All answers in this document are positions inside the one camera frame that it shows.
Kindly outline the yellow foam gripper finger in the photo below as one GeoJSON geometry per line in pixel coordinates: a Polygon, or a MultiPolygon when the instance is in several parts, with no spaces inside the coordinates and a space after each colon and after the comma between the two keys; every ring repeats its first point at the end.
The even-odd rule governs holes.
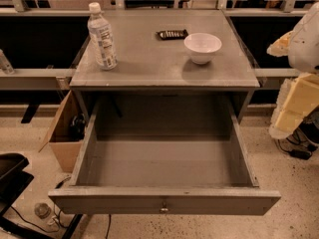
{"type": "Polygon", "coordinates": [[[295,79],[285,79],[272,114],[270,136],[275,139],[288,137],[318,107],[318,75],[302,73],[295,79]]]}
{"type": "Polygon", "coordinates": [[[288,55],[290,47],[290,39],[293,32],[289,31],[278,38],[266,50],[267,54],[273,57],[285,57],[288,55]]]}

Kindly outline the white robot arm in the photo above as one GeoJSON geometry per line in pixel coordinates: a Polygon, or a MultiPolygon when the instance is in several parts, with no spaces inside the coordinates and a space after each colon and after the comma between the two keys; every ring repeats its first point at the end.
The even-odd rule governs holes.
{"type": "Polygon", "coordinates": [[[315,3],[292,31],[267,48],[274,57],[288,57],[289,65],[300,72],[280,87],[269,133],[283,139],[319,106],[319,3],[315,3]]]}

